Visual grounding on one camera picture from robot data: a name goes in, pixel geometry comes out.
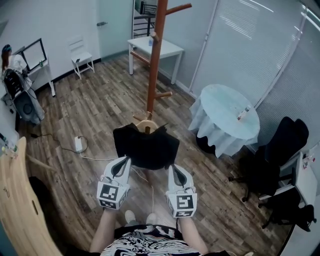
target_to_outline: wooden floor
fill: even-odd
[[[96,73],[86,71],[82,80],[71,74],[55,83],[56,97],[46,88],[38,94],[44,121],[37,127],[22,123],[20,133],[51,133],[63,147],[72,149],[74,137],[82,135],[88,139],[84,156],[117,158],[113,130],[134,122],[133,114],[143,114],[147,99],[148,69],[138,60],[134,60],[134,75],[129,75],[128,69],[128,56],[124,55],[95,64]],[[271,224],[262,230],[270,212],[258,209],[256,195],[243,203],[245,185],[228,182],[229,176],[240,175],[238,160],[249,154],[248,150],[219,159],[200,151],[194,134],[187,129],[194,99],[177,86],[159,82],[157,89],[173,91],[172,97],[156,101],[153,119],[159,125],[167,124],[168,132],[180,140],[176,163],[193,176],[198,193],[193,219],[210,251],[227,250],[237,256],[254,251],[255,256],[276,256],[290,226]],[[29,174],[41,179],[52,194],[54,208],[46,210],[50,226],[62,233],[59,237],[65,242],[87,250],[103,211],[97,204],[96,192],[107,162],[83,159],[62,150],[50,136],[35,139],[27,135],[27,153],[58,170],[53,173],[27,163]],[[165,201],[167,172],[154,171],[151,180],[155,184],[154,212],[159,224],[174,227]],[[130,174],[129,182],[131,191],[118,214],[117,227],[125,224],[124,212],[128,209],[142,223],[152,211],[151,188],[135,172]]]

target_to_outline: wooden panel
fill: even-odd
[[[0,157],[0,218],[18,255],[61,256],[49,235],[44,214],[27,176],[26,138],[18,157]]]

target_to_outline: wooden coat rack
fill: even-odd
[[[146,102],[146,112],[147,116],[141,118],[139,116],[133,115],[133,117],[139,121],[144,120],[151,120],[152,114],[154,111],[154,101],[155,99],[160,99],[163,97],[170,97],[172,96],[172,92],[168,91],[165,93],[156,94],[156,85],[157,85],[157,78],[158,78],[158,69],[159,69],[159,60],[160,60],[160,52],[161,52],[161,44],[164,34],[165,28],[165,21],[166,15],[176,13],[178,11],[187,9],[192,7],[191,3],[187,3],[184,5],[180,5],[171,9],[167,9],[168,0],[159,0],[158,6],[156,10],[156,17],[155,17],[155,27],[154,32],[150,34],[153,38],[153,45],[152,45],[152,52],[151,52],[151,59],[150,61],[145,57],[139,55],[135,51],[131,51],[131,54],[141,60],[142,62],[146,63],[150,66],[150,75],[149,75],[149,86],[148,86],[148,96]],[[148,134],[150,133],[150,127],[145,128],[145,132]]]

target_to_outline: white table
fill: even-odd
[[[284,164],[280,168],[280,170],[281,172],[285,172],[286,169],[289,169],[290,171],[292,167],[295,168],[295,186],[293,186],[292,184],[283,185],[276,190],[274,196],[279,195],[295,187],[300,193],[305,205],[314,206],[317,195],[318,181],[310,165],[306,169],[303,168],[302,152],[300,152],[296,157],[293,157],[286,164]],[[264,200],[270,197],[270,195],[262,195],[259,197],[259,199]]]
[[[241,118],[238,115],[250,106]],[[215,155],[234,155],[244,145],[257,143],[260,131],[258,114],[252,104],[240,92],[221,84],[210,84],[190,107],[192,122],[190,131],[197,137],[207,136],[208,145],[215,145]]]
[[[134,47],[142,50],[148,55],[151,55],[152,46],[149,46],[149,36],[139,37],[135,39],[128,40],[129,43],[129,73],[132,75],[134,73],[134,57],[132,56],[131,51]],[[177,73],[181,61],[181,56],[184,49],[180,48],[179,46],[174,45],[166,40],[162,40],[161,44],[161,52],[160,52],[160,59],[176,56],[175,65],[172,73],[171,84],[174,85],[177,79]]]
[[[44,72],[45,72],[45,76],[46,76],[46,78],[47,78],[47,82],[49,83],[50,88],[51,88],[52,97],[55,97],[55,96],[56,96],[56,92],[55,92],[54,83],[52,82],[51,74],[49,74],[49,71],[48,71],[48,69],[50,70],[48,57],[47,57],[47,59],[43,62],[43,66],[40,66],[40,65],[37,66],[37,67],[36,67],[35,69],[33,69],[28,75],[31,76],[31,75],[35,74],[36,72],[40,71],[41,69],[43,69]]]

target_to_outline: white tablecloth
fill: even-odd
[[[246,106],[251,106],[250,111],[238,120],[238,115]],[[217,158],[222,153],[232,156],[243,145],[258,141],[258,114],[249,100],[234,89],[220,84],[208,85],[190,111],[192,122],[188,129],[198,130],[198,138],[207,136],[208,145],[215,145]]]

